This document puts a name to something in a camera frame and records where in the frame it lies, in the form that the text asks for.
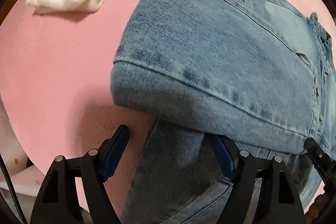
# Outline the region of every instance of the blue denim jeans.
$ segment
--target blue denim jeans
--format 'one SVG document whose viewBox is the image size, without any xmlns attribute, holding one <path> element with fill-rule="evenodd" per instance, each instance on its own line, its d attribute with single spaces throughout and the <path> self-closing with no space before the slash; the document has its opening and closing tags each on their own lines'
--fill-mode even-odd
<svg viewBox="0 0 336 224">
<path fill-rule="evenodd" d="M 312 137 L 336 157 L 331 37 L 285 0 L 140 0 L 111 72 L 116 105 L 155 114 L 122 223 L 215 223 L 231 191 L 204 132 L 300 173 Z M 305 207 L 321 180 L 300 192 Z"/>
</svg>

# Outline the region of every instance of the denim fabric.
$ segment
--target denim fabric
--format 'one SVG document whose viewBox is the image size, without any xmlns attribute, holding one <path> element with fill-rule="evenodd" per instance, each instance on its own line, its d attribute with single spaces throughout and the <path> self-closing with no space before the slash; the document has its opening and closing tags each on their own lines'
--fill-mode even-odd
<svg viewBox="0 0 336 224">
<path fill-rule="evenodd" d="M 230 190 L 200 132 L 226 135 L 258 157 L 281 155 L 294 177 L 308 137 L 336 154 L 331 37 L 315 13 L 306 18 L 285 0 L 140 0 L 111 92 L 115 104 L 169 121 L 151 131 L 123 223 L 215 222 Z M 320 183 L 308 172 L 303 206 Z M 213 221 L 202 217 L 208 210 Z"/>
</svg>

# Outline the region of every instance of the pink surface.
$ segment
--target pink surface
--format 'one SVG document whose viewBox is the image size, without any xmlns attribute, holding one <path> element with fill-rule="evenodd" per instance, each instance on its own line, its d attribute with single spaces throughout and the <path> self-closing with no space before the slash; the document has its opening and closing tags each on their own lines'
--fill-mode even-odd
<svg viewBox="0 0 336 224">
<path fill-rule="evenodd" d="M 119 124 L 130 127 L 130 143 L 105 185 L 117 214 L 153 120 L 113 105 L 110 94 L 113 57 L 138 1 L 107 0 L 91 15 L 40 16 L 19 0 L 0 26 L 3 101 L 19 142 L 43 173 L 56 155 L 82 156 Z M 317 12 L 335 37 L 335 24 L 321 0 L 288 1 L 307 16 Z M 87 208 L 78 189 L 80 204 Z"/>
</svg>

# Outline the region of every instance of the jeans pocket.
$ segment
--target jeans pocket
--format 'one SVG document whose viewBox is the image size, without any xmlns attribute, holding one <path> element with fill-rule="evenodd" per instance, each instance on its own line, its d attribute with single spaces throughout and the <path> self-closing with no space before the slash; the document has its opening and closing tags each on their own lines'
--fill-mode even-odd
<svg viewBox="0 0 336 224">
<path fill-rule="evenodd" d="M 215 224 L 230 196 L 232 184 L 219 179 L 203 194 L 161 224 Z"/>
</svg>

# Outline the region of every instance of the inside-out denim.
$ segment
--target inside-out denim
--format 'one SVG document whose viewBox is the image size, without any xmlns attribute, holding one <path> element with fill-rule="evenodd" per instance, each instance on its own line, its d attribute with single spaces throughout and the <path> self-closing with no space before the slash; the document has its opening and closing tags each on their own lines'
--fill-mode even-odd
<svg viewBox="0 0 336 224">
<path fill-rule="evenodd" d="M 331 37 L 285 0 L 140 0 L 111 72 L 116 105 L 155 114 L 122 223 L 215 223 L 231 191 L 205 132 L 293 177 L 312 137 L 336 157 Z M 305 207 L 321 180 L 309 172 Z"/>
</svg>

